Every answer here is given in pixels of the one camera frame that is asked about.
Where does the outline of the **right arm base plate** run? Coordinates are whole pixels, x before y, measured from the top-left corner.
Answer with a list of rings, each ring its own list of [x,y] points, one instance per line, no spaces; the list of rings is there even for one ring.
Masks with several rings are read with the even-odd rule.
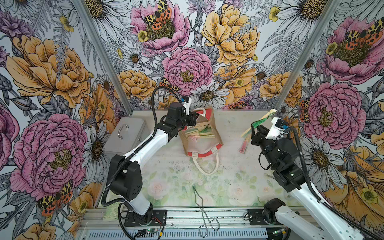
[[[248,209],[245,215],[243,216],[243,220],[248,222],[251,226],[283,226],[277,220],[276,214],[279,209],[274,211],[270,211],[269,209]]]

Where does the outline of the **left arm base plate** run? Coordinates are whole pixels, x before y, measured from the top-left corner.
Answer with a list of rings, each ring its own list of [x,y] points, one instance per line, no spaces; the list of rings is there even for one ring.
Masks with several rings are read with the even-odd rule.
[[[164,227],[167,222],[167,210],[151,210],[144,216],[135,212],[128,212],[125,227]]]

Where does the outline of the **burlap tote bag red trim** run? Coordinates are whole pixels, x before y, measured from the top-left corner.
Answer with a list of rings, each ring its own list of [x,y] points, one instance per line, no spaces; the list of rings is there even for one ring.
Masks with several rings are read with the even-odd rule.
[[[185,127],[181,131],[181,141],[187,157],[192,158],[196,168],[206,176],[217,172],[220,165],[219,149],[224,145],[216,128],[214,109],[197,108],[193,113],[198,114],[197,123],[192,127]],[[215,158],[215,167],[206,172],[198,163],[198,159]]]

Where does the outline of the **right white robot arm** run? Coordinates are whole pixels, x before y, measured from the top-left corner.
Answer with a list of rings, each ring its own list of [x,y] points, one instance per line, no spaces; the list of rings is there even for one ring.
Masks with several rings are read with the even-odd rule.
[[[282,224],[305,240],[364,240],[366,230],[330,206],[310,180],[304,153],[295,128],[279,124],[268,129],[251,127],[251,144],[261,148],[278,184],[315,219],[318,226],[274,198],[264,205],[267,224]]]

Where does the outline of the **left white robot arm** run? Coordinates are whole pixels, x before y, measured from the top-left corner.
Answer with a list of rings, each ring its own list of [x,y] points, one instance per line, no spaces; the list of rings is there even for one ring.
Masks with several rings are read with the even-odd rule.
[[[170,140],[188,126],[195,126],[198,113],[190,112],[191,102],[171,103],[167,115],[157,121],[154,114],[155,129],[140,145],[123,156],[111,159],[106,187],[101,203],[107,207],[121,203],[134,214],[134,222],[147,225],[153,218],[153,205],[142,191],[142,168]]]

